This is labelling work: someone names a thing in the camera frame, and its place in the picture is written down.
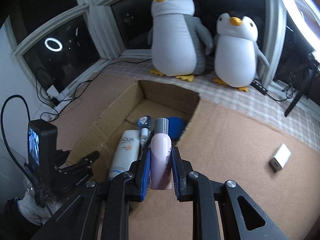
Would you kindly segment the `pink lotion bottle grey cap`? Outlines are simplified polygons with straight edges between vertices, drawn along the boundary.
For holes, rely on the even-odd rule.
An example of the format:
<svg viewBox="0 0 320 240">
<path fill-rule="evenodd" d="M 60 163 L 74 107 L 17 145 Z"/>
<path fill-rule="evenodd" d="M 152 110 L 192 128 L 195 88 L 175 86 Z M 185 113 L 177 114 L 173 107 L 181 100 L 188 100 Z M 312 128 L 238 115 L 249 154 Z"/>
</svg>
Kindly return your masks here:
<svg viewBox="0 0 320 240">
<path fill-rule="evenodd" d="M 150 188 L 153 190 L 171 189 L 171 139 L 169 120 L 155 120 L 154 135 L 151 139 Z"/>
</svg>

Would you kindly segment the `brown cardboard box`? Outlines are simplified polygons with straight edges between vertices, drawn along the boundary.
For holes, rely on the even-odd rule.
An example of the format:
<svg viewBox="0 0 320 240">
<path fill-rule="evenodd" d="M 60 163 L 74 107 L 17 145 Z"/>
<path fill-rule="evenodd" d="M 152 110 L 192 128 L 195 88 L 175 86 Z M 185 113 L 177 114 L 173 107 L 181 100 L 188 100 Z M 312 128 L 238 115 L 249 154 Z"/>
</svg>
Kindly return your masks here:
<svg viewBox="0 0 320 240">
<path fill-rule="evenodd" d="M 93 179 L 106 181 L 121 136 L 135 129 L 138 118 L 179 117 L 189 121 L 200 101 L 199 93 L 177 85 L 139 80 L 118 96 L 96 118 L 78 140 L 68 157 L 71 164 L 93 151 L 100 157 L 93 163 Z"/>
</svg>

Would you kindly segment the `clear hand sanitizer bottle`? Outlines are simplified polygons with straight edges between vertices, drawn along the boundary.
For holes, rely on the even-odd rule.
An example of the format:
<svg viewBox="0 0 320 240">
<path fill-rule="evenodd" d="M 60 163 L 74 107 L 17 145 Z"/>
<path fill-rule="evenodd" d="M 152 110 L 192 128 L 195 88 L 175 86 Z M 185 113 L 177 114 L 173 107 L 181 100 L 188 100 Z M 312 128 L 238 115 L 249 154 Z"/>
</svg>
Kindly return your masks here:
<svg viewBox="0 0 320 240">
<path fill-rule="evenodd" d="M 144 147 L 149 139 L 152 127 L 152 118 L 149 115 L 142 116 L 137 120 L 137 128 L 140 130 L 140 145 Z"/>
</svg>

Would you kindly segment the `white sunscreen tube blue cap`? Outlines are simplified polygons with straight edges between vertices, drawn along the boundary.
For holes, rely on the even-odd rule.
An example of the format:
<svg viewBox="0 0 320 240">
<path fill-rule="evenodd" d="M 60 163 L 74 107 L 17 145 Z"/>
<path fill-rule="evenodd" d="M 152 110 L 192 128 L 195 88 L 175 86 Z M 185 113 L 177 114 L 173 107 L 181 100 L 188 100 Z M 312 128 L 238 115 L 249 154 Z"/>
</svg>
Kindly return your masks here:
<svg viewBox="0 0 320 240">
<path fill-rule="evenodd" d="M 108 174 L 108 180 L 128 171 L 132 162 L 138 159 L 140 147 L 140 132 L 137 129 L 126 130 L 121 136 L 117 146 L 112 165 Z"/>
</svg>

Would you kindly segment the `blue round lid container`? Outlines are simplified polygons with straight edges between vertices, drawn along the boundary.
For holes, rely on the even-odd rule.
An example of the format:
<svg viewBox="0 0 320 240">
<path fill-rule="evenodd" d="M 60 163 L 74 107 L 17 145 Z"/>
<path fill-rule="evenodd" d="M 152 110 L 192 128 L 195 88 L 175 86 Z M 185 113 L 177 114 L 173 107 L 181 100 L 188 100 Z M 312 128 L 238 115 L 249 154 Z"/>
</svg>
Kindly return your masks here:
<svg viewBox="0 0 320 240">
<path fill-rule="evenodd" d="M 171 116 L 168 118 L 168 120 L 168 135 L 172 141 L 178 141 L 181 135 L 183 134 L 188 122 L 176 116 Z"/>
</svg>

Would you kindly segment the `white power strip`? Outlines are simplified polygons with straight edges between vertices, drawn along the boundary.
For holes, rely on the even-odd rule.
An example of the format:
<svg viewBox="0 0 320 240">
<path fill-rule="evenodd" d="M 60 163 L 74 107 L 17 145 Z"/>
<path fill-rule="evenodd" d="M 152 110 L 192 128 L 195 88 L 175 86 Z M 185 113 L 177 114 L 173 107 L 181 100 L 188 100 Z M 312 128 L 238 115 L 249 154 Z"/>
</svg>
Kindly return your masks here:
<svg viewBox="0 0 320 240">
<path fill-rule="evenodd" d="M 62 110 L 73 100 L 71 91 L 66 88 L 62 92 L 58 92 L 54 85 L 50 86 L 47 94 L 53 103 L 57 103 L 55 110 L 61 113 Z"/>
</svg>

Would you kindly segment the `black multi-port hub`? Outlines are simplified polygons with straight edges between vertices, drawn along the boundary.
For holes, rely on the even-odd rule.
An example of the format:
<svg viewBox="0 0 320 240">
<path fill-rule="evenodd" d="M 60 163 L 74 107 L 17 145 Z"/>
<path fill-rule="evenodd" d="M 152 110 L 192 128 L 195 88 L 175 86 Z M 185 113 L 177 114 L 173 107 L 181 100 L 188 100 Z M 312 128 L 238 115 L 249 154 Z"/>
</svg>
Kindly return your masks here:
<svg viewBox="0 0 320 240">
<path fill-rule="evenodd" d="M 268 92 L 268 90 L 265 87 L 263 87 L 260 83 L 258 83 L 255 80 L 252 81 L 251 86 L 263 95 L 266 95 Z"/>
</svg>

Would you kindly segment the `large grey white penguin plush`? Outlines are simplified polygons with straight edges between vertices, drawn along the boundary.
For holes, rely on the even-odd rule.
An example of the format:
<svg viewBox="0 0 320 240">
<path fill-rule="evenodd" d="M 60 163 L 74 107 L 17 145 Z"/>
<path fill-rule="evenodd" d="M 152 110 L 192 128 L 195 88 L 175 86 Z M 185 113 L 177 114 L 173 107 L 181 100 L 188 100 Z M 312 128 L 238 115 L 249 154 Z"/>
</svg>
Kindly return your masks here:
<svg viewBox="0 0 320 240">
<path fill-rule="evenodd" d="M 195 12 L 194 0 L 152 0 L 152 74 L 193 82 L 204 73 L 214 40 Z"/>
</svg>

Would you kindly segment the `small grey white penguin plush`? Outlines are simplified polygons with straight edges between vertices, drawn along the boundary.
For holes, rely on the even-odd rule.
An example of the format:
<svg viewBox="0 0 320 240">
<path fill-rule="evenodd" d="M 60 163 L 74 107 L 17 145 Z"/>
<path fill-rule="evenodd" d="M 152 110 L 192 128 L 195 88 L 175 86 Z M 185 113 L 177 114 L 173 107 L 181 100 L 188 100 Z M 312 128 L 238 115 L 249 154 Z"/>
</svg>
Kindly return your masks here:
<svg viewBox="0 0 320 240">
<path fill-rule="evenodd" d="M 223 13 L 217 19 L 215 36 L 215 83 L 247 92 L 254 80 L 258 61 L 267 68 L 270 63 L 257 44 L 255 22 Z"/>
</svg>

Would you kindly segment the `black tripod stand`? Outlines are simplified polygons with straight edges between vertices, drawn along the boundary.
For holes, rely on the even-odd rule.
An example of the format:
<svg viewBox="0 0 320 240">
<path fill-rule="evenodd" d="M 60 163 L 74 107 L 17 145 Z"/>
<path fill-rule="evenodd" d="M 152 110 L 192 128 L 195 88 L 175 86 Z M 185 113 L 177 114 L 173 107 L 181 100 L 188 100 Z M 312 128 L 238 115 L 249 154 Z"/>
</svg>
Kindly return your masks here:
<svg viewBox="0 0 320 240">
<path fill-rule="evenodd" d="M 285 110 L 285 117 L 287 117 L 290 114 L 290 112 L 293 110 L 293 108 L 305 92 L 307 92 L 307 98 L 309 98 L 312 81 L 315 78 L 315 76 L 319 74 L 319 53 L 317 51 L 314 50 L 313 52 L 308 54 L 308 60 L 305 69 L 306 71 L 304 79 L 300 84 L 296 96 L 293 98 L 292 102 Z"/>
</svg>

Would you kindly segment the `black phone on mount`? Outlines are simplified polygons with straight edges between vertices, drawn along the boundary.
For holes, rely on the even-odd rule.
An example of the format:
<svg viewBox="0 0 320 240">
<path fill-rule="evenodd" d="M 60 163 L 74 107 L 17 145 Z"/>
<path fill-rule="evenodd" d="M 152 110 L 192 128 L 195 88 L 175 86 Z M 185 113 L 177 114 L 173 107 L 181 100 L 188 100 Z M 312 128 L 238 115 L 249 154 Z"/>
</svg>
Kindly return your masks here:
<svg viewBox="0 0 320 240">
<path fill-rule="evenodd" d="M 42 119 L 28 124 L 28 166 L 33 174 L 50 187 L 56 176 L 57 127 Z"/>
</svg>

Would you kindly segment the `white usb wall charger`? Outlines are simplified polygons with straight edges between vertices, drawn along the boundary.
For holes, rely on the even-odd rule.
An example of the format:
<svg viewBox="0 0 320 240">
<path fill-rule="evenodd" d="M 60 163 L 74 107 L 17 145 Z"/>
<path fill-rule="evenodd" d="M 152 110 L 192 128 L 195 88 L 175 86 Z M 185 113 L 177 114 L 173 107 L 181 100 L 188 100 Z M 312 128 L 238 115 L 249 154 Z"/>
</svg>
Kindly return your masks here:
<svg viewBox="0 0 320 240">
<path fill-rule="evenodd" d="M 282 143 L 274 156 L 269 160 L 269 164 L 275 172 L 278 172 L 285 167 L 290 157 L 291 151 L 286 144 Z"/>
</svg>

